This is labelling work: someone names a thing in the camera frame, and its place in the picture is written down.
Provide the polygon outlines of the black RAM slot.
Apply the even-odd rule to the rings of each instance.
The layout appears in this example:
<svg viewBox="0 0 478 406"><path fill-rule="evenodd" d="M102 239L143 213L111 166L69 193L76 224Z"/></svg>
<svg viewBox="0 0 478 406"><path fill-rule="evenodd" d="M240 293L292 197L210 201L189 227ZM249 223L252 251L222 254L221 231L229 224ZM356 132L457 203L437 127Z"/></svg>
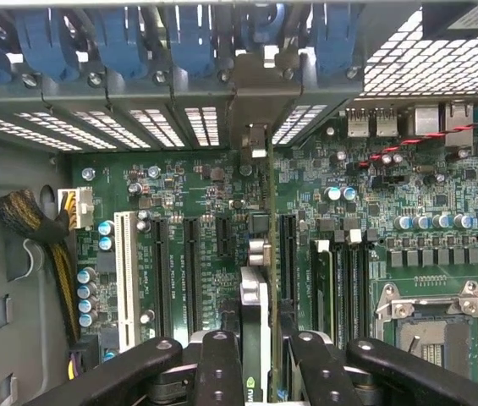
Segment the black RAM slot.
<svg viewBox="0 0 478 406"><path fill-rule="evenodd" d="M338 294L338 340L344 346L349 338L348 329L348 274L347 250L343 244L336 249L337 294Z"/></svg>
<svg viewBox="0 0 478 406"><path fill-rule="evenodd" d="M351 250L353 338L369 332L369 264L365 244L355 244Z"/></svg>

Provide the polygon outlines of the CPU socket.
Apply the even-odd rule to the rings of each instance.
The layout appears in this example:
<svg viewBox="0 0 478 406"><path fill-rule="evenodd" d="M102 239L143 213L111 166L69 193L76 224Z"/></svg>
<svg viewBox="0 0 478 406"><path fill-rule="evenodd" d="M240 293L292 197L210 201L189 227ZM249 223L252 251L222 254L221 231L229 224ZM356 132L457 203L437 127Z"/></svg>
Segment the CPU socket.
<svg viewBox="0 0 478 406"><path fill-rule="evenodd" d="M467 280L456 293L402 295L385 283L374 310L374 338L434 365L478 382L478 315L447 314L446 306L416 306L407 318L379 320L376 309L392 299L478 297L478 282Z"/></svg>

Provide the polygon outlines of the thin metal locking lever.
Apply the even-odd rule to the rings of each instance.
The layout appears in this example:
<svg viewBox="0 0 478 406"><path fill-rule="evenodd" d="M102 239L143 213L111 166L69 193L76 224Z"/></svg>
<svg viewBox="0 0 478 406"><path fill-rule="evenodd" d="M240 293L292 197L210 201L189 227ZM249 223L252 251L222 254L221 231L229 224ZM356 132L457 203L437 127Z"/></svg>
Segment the thin metal locking lever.
<svg viewBox="0 0 478 406"><path fill-rule="evenodd" d="M379 320L403 319L415 313L416 306L446 306L447 314L478 315L478 297L441 297L425 299L392 299L379 305Z"/></svg>

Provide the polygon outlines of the white expansion slot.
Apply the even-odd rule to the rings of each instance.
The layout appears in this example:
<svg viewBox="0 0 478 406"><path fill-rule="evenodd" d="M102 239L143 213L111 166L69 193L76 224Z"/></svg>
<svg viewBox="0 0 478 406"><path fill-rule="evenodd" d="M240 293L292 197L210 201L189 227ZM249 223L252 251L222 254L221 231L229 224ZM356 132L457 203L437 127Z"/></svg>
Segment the white expansion slot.
<svg viewBox="0 0 478 406"><path fill-rule="evenodd" d="M115 267L118 307L119 352L141 342L140 276L137 247L137 217L134 211L114 213Z"/></svg>

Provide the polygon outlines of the short black expansion slot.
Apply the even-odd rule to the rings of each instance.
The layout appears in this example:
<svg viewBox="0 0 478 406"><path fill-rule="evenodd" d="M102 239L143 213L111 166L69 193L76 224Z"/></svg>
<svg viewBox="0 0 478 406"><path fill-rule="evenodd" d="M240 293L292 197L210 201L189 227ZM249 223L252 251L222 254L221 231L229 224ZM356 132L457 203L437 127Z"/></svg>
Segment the short black expansion slot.
<svg viewBox="0 0 478 406"><path fill-rule="evenodd" d="M234 233L229 216L217 215L215 219L217 237L217 255L220 258L230 258L234 253Z"/></svg>

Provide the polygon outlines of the green motherboard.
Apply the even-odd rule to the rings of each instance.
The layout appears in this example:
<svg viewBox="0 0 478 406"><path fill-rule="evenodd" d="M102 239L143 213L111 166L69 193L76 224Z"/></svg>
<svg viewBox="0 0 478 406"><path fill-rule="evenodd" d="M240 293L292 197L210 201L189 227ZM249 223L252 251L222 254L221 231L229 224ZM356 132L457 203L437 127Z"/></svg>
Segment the green motherboard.
<svg viewBox="0 0 478 406"><path fill-rule="evenodd" d="M420 144L353 139L353 123L392 110L344 112L303 144L274 151L278 306L282 329L326 333L338 348L353 338L351 250L365 244L369 264L369 332L385 283L402 295L458 292L478 282L478 106L442 111L448 133ZM141 342L157 337L151 220L168 221L173 337L187 345L197 332L228 329L241 342L240 282L250 242L265 228L260 177L234 151L116 153L78 156L74 183L92 187L94 225L79 229L77 283L83 341L69 372L118 355L114 213L134 211L140 276ZM297 220L297 311L282 298L280 216ZM217 255L215 219L229 216L234 253ZM202 329L189 334L184 276L186 217L201 231ZM338 340L336 249L347 250L348 329Z"/></svg>

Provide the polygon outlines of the white power connector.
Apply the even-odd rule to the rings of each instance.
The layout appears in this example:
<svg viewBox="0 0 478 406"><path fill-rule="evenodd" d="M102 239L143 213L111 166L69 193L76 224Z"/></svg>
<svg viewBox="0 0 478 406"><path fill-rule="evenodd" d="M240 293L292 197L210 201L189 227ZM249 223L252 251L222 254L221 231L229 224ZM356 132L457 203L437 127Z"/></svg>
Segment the white power connector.
<svg viewBox="0 0 478 406"><path fill-rule="evenodd" d="M92 187L58 189L58 205L69 215L69 229L90 229L94 225Z"/></svg>

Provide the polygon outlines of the open black PC case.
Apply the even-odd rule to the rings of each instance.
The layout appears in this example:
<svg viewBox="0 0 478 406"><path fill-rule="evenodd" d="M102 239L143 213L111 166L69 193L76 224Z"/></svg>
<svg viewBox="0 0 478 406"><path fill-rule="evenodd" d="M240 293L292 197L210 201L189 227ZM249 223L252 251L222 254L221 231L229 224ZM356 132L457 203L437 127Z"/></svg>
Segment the open black PC case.
<svg viewBox="0 0 478 406"><path fill-rule="evenodd" d="M212 7L216 69L193 78L174 64L165 8ZM234 98L235 7L284 3L277 46L254 52L268 67L295 51L301 92L273 133L273 149L303 144L344 112L392 110L395 123L353 123L353 139L404 146L448 133L443 109L478 106L478 0L0 0L0 38L12 80L0 85L0 406L31 399L102 365L69 372L83 341L78 303L76 233L58 205L58 189L74 189L73 160L116 153L239 151L230 140ZM316 76L310 45L313 3L357 9L353 62ZM148 74L124 80L104 66L90 11L136 6L148 51ZM56 8L74 39L80 77L56 83L25 61L14 12ZM293 368L278 306L277 392L268 406L310 406L293 397ZM195 373L167 371L140 386L129 406L191 406Z"/></svg>

